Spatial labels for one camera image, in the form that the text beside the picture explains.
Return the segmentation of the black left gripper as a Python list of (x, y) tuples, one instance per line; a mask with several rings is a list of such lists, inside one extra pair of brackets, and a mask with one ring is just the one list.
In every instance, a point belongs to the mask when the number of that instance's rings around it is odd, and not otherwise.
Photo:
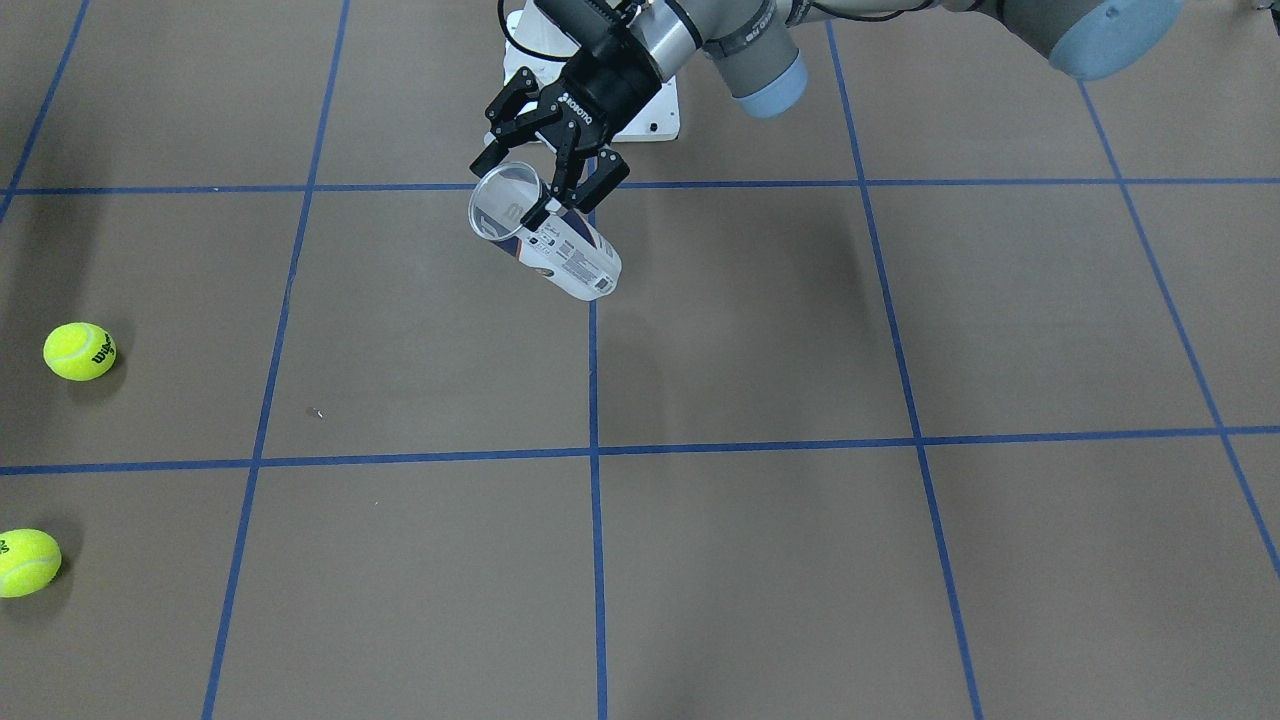
[(561, 31), (579, 50), (543, 90), (532, 72), (516, 72), (504, 83), (485, 108), (489, 140), (470, 164), (479, 179), (515, 147), (535, 138), (550, 145), (552, 178), (521, 217), (529, 231), (568, 210), (595, 210), (628, 178), (630, 165), (608, 143), (662, 85), (650, 54), (626, 26), (561, 26)]

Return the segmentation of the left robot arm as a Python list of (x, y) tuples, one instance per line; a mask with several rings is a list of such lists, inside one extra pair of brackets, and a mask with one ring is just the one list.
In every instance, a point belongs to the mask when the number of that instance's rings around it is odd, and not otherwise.
[(549, 81), (520, 67), (488, 104), (485, 143), (470, 163), (483, 178), (515, 149), (549, 149), (549, 179), (518, 214), (538, 228), (556, 211), (591, 211), (630, 169), (614, 138), (695, 56), (718, 72), (748, 115), (787, 111), (808, 83), (794, 32), (815, 24), (884, 26), (913, 15), (978, 15), (1000, 26), (1056, 72), (1076, 81), (1115, 76), (1174, 27), (1180, 1), (530, 1), (570, 42), (531, 50), (557, 64)]

